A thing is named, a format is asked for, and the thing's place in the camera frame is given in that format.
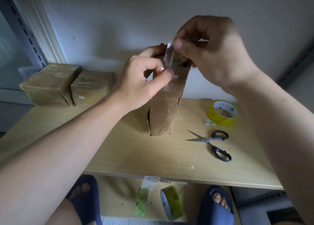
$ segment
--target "tape roll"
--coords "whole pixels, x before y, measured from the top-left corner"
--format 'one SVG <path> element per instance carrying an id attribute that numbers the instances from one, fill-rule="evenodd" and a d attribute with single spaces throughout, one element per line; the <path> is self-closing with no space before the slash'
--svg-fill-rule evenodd
<path id="1" fill-rule="evenodd" d="M 220 108 L 230 114 L 231 117 L 225 117 L 219 114 L 215 108 Z M 207 116 L 215 124 L 220 126 L 231 126 L 239 117 L 239 113 L 232 104 L 224 100 L 214 100 L 210 104 Z"/>
<path id="2" fill-rule="evenodd" d="M 172 185 L 160 191 L 161 202 L 169 221 L 183 216 L 183 206 L 178 191 Z"/>

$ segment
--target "brown paper package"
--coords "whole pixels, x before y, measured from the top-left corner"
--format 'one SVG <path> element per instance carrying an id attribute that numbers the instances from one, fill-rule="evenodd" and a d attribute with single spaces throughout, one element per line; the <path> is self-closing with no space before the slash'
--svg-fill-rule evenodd
<path id="1" fill-rule="evenodd" d="M 183 67 L 182 62 L 175 66 L 175 76 L 168 85 L 161 89 L 150 101 L 148 112 L 149 133 L 151 136 L 163 136 L 172 133 L 177 119 L 182 94 L 191 64 Z"/>
<path id="2" fill-rule="evenodd" d="M 76 107 L 90 107 L 106 96 L 116 83 L 115 73 L 84 70 L 71 84 Z"/>
<path id="3" fill-rule="evenodd" d="M 49 63 L 19 86 L 36 105 L 68 107 L 73 104 L 71 83 L 82 70 L 78 65 Z"/>

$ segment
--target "slipper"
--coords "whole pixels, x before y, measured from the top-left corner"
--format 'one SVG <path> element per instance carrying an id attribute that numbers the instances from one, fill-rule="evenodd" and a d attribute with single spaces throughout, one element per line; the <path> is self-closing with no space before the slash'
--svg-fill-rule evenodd
<path id="1" fill-rule="evenodd" d="M 226 208 L 216 203 L 212 199 L 214 193 L 219 193 L 226 198 L 230 208 L 229 212 Z M 198 214 L 197 225 L 233 225 L 234 214 L 233 204 L 230 195 L 222 187 L 214 185 L 209 187 L 202 199 L 201 208 Z"/>
<path id="2" fill-rule="evenodd" d="M 82 184 L 88 183 L 91 187 L 90 191 L 81 193 L 69 199 L 72 192 Z M 82 175 L 70 189 L 65 197 L 74 206 L 75 211 L 79 215 L 82 225 L 86 225 L 92 221 L 96 221 L 96 225 L 102 225 L 99 208 L 99 190 L 96 179 L 92 175 Z"/>

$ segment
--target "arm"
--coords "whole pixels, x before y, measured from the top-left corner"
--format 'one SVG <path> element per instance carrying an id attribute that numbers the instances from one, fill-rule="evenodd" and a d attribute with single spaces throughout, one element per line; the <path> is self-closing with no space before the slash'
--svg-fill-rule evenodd
<path id="1" fill-rule="evenodd" d="M 109 96 L 1 165 L 1 223 L 44 224 L 49 219 L 121 117 L 171 80 L 173 71 L 161 72 L 162 62 L 151 58 L 165 50 L 159 45 L 131 57 Z M 158 73 L 149 82 L 147 69 Z"/>
<path id="2" fill-rule="evenodd" d="M 174 47 L 239 101 L 293 205 L 314 223 L 314 115 L 255 66 L 229 18 L 192 18 Z"/>

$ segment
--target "wooden desk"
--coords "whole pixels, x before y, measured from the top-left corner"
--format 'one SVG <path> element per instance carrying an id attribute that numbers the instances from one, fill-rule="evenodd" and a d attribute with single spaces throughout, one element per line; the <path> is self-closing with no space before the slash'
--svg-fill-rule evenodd
<path id="1" fill-rule="evenodd" d="M 148 105 L 130 112 L 113 128 L 85 173 L 133 178 L 151 175 L 171 181 L 282 189 L 243 117 L 230 128 L 204 125 L 210 101 L 183 99 L 171 136 L 149 136 Z M 34 107 L 0 140 L 0 161 L 84 110 Z M 226 150 L 232 161 L 218 160 L 205 143 L 185 141 L 194 138 L 187 129 L 201 136 L 209 136 L 215 129 L 225 130 L 229 139 L 213 144 Z"/>

